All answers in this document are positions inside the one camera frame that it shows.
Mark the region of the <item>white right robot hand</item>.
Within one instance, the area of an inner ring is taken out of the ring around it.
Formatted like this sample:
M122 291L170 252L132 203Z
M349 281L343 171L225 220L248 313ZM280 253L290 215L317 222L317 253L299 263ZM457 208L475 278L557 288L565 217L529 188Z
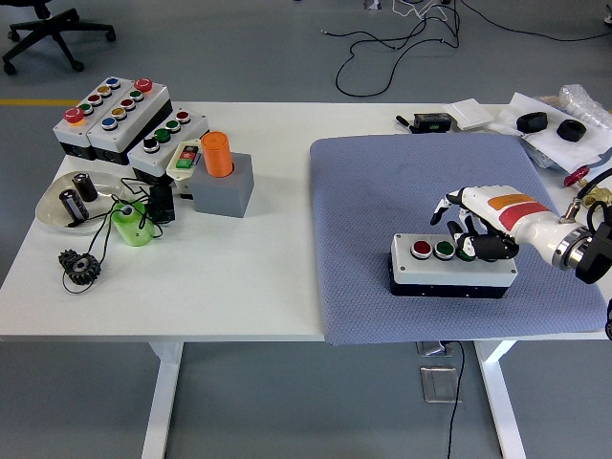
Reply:
M460 208L461 221L449 221L448 230L467 259L511 259L521 244L529 244L550 265L567 267L571 236L579 224L561 224L559 217L535 198L511 186L463 187L441 199L430 224L438 224L453 205Z

